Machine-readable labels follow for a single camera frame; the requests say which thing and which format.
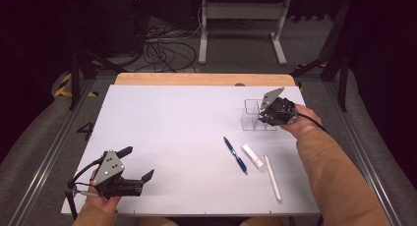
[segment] pen cap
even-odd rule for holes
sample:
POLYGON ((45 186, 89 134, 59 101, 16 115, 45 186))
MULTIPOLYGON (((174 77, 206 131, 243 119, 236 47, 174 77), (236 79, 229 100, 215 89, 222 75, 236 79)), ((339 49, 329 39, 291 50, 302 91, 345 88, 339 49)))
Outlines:
POLYGON ((245 152, 246 155, 248 155, 248 157, 251 159, 252 163, 254 163, 255 166, 257 166, 258 169, 261 169, 265 166, 261 158, 247 144, 244 144, 242 146, 242 149, 243 152, 245 152))

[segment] white marker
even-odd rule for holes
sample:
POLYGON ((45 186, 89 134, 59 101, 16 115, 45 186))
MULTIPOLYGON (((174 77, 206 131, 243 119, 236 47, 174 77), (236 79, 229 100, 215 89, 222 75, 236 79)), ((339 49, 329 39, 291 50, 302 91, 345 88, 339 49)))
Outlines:
POLYGON ((265 158, 265 163, 267 164, 270 182, 272 183, 273 192, 275 193, 276 200, 281 202, 282 201, 281 193, 279 192, 278 184, 276 183, 276 180, 275 180, 275 175, 273 174, 272 167, 270 166, 269 158, 267 155, 265 155, 264 158, 265 158))

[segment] desk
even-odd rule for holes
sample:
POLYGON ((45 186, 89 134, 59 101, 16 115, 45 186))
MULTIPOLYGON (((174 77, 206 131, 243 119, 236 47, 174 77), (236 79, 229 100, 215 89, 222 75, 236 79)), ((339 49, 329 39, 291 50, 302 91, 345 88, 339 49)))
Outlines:
MULTIPOLYGON (((278 85, 288 85, 289 79, 285 75, 121 74, 105 97, 79 170, 103 151, 128 145, 134 150, 122 159, 123 177, 138 179, 155 169, 140 197, 122 198, 118 207, 122 215, 318 214, 295 139, 281 129, 248 132, 240 127, 244 99, 262 98, 278 85), (194 85, 196 81, 205 85, 194 85), (236 82, 247 86, 230 86, 236 82), (246 163, 248 175, 240 170, 223 136, 246 163), (244 143, 258 155, 269 156, 282 202, 274 198, 268 171, 258 170, 242 152, 244 143)), ((294 84, 282 95, 304 103, 294 84)), ((88 178, 85 174, 80 182, 88 178)), ((76 196, 77 209, 84 200, 76 196)), ((71 213, 67 202, 62 212, 71 213)))

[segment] forearm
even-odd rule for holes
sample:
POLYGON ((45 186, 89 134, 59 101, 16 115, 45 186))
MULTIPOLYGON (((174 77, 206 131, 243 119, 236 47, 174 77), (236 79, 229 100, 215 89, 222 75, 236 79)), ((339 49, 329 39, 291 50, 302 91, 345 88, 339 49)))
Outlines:
POLYGON ((104 212, 86 202, 73 226, 113 226, 116 217, 117 214, 104 212))
POLYGON ((299 137, 297 148, 328 225, 389 225, 365 179, 337 142, 320 129, 299 137))

